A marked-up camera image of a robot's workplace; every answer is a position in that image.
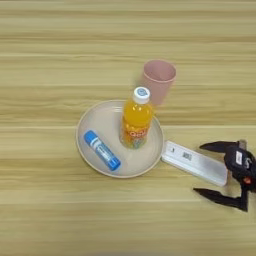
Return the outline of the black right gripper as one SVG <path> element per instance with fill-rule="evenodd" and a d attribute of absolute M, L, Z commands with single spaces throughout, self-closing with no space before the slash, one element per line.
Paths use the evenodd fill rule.
<path fill-rule="evenodd" d="M 230 146 L 245 149 L 247 142 L 239 140 L 236 142 L 216 141 L 205 143 L 200 149 L 212 152 L 225 153 Z M 249 151 L 234 151 L 232 156 L 232 176 L 239 182 L 241 195 L 233 198 L 224 196 L 218 191 L 204 188 L 194 188 L 194 191 L 206 199 L 228 207 L 234 207 L 244 212 L 248 211 L 248 192 L 256 190 L 256 158 Z"/>

